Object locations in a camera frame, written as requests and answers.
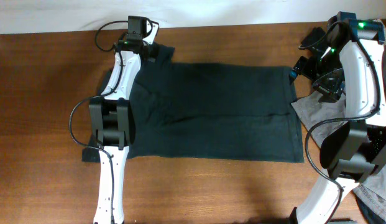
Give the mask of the black Nike t-shirt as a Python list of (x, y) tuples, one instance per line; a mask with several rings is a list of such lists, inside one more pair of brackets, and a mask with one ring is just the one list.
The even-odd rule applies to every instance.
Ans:
[(303, 162), (289, 67), (176, 63), (173, 53), (160, 45), (135, 77), (129, 158)]

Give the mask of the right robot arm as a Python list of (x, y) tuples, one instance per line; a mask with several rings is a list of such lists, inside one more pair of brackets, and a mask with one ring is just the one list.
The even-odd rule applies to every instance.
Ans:
[(329, 223), (345, 196), (386, 165), (384, 44), (382, 23), (351, 12), (337, 13), (320, 36), (309, 34), (301, 42), (312, 56), (297, 61), (290, 80), (305, 76), (331, 102), (344, 95), (346, 114), (321, 143), (320, 164), (314, 166), (319, 179), (289, 223)]

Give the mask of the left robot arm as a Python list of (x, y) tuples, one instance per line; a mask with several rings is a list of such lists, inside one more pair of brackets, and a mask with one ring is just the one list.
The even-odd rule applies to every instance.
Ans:
[(98, 205), (93, 223), (124, 223), (122, 194), (129, 146), (135, 127), (130, 95), (142, 62), (155, 60), (159, 44), (145, 43), (133, 52), (126, 42), (114, 55), (114, 67), (101, 85), (101, 97), (90, 100), (92, 140), (99, 148), (100, 178)]

